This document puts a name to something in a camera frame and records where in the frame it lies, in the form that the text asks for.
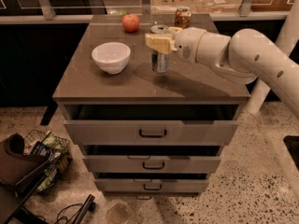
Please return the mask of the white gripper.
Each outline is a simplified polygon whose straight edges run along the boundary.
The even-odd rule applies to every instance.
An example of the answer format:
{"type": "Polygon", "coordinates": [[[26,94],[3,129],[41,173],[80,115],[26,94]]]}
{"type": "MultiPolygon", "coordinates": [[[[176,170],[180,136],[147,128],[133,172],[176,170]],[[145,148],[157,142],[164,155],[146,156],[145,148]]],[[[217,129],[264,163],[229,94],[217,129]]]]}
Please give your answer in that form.
{"type": "Polygon", "coordinates": [[[178,51],[181,60],[195,63],[196,54],[201,37],[206,30],[200,28],[169,27],[170,34],[175,35],[175,40],[170,34],[145,34],[146,45],[163,54],[170,54],[178,51]]]}

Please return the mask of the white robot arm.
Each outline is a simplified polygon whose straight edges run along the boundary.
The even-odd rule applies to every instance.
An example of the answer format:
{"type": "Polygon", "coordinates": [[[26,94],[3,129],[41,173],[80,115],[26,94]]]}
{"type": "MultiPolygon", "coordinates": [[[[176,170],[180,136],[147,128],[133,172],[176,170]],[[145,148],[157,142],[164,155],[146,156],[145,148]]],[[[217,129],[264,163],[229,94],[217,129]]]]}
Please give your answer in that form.
{"type": "Polygon", "coordinates": [[[299,66],[262,33],[242,29],[228,36],[195,27],[170,27],[145,39],[151,49],[164,55],[175,52],[181,60],[203,64],[233,82],[261,79],[299,117],[299,66]]]}

